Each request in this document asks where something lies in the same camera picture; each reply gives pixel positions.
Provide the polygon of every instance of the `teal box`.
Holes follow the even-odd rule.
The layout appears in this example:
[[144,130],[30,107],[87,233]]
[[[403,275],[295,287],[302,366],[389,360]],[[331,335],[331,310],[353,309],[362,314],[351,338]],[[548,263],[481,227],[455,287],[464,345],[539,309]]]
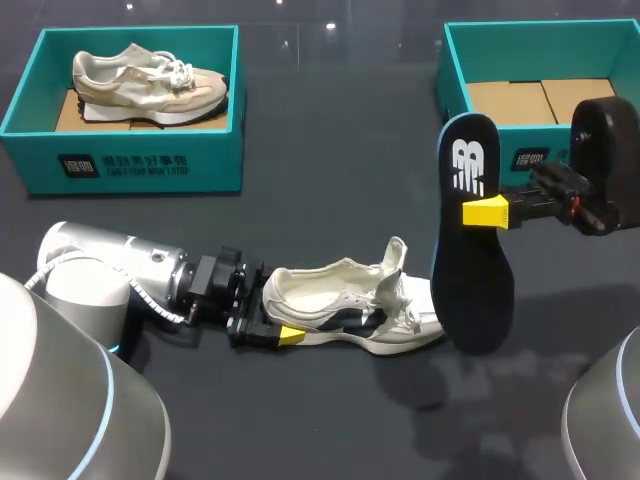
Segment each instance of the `teal box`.
[[[436,95],[443,118],[472,112],[467,83],[608,78],[640,111],[640,28],[635,20],[447,23]],[[567,161],[570,125],[499,126],[501,183],[525,184],[513,171],[520,149]]]
[[[55,132],[76,52],[113,56],[131,43],[226,75],[227,128]],[[238,192],[245,89],[237,26],[45,29],[0,126],[0,140],[32,194]],[[90,161],[97,173],[69,178],[65,159]]]

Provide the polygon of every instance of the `box label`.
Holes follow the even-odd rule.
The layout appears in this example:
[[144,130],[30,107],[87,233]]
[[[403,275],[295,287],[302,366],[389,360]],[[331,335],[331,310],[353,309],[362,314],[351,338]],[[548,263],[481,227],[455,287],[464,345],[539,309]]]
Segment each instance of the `box label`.
[[93,157],[87,154],[58,155],[60,165],[69,178],[98,178],[100,173],[93,162]]
[[184,177],[189,175],[184,155],[105,155],[104,171],[110,177]]
[[520,148],[513,157],[511,170],[514,172],[525,172],[535,164],[546,160],[548,156],[548,148]]

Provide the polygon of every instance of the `shoe heel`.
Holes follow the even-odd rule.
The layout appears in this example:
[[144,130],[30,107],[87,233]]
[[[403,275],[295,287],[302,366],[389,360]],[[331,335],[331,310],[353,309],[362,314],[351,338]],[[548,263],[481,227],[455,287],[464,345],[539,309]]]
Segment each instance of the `shoe heel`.
[[82,116],[87,122],[121,122],[131,118],[131,111],[124,107],[106,107],[85,103]]

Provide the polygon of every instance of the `shoe tongue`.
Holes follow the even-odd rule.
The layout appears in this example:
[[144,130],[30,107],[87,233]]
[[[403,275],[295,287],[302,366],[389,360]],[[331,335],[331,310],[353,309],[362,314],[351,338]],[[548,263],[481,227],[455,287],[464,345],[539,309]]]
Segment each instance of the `shoe tongue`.
[[387,250],[382,260],[383,279],[376,288],[376,300],[385,309],[387,307],[396,309],[398,307],[397,286],[404,267],[404,260],[407,256],[407,246],[398,237],[392,237],[387,245]]

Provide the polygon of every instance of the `shoelace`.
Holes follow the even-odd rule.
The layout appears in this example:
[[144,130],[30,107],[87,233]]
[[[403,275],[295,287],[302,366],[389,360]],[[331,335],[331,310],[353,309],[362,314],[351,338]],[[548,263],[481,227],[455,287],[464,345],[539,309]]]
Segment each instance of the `shoelace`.
[[193,85],[196,77],[190,63],[185,64],[170,52],[158,51],[153,54],[162,57],[166,63],[158,67],[158,73],[151,76],[151,80],[167,80],[173,89],[187,88]]
[[[396,323],[398,323],[398,325],[412,332],[416,332],[416,330],[419,329],[421,323],[420,311],[414,305],[413,298],[407,295],[405,291],[405,277],[406,275],[404,273],[400,274],[398,284],[396,285],[394,291],[395,295],[390,304],[386,304],[386,302],[383,303],[372,301],[369,303],[368,308],[371,309],[371,311],[375,310],[376,308],[391,310],[395,313],[395,321]],[[371,298],[375,298],[375,290],[369,292],[369,296]]]
[[400,304],[400,312],[404,313],[404,320],[398,318],[396,321],[411,331],[416,331],[420,327],[420,312],[413,303],[413,298],[409,297],[404,289],[405,274],[402,273],[396,286],[396,296]]

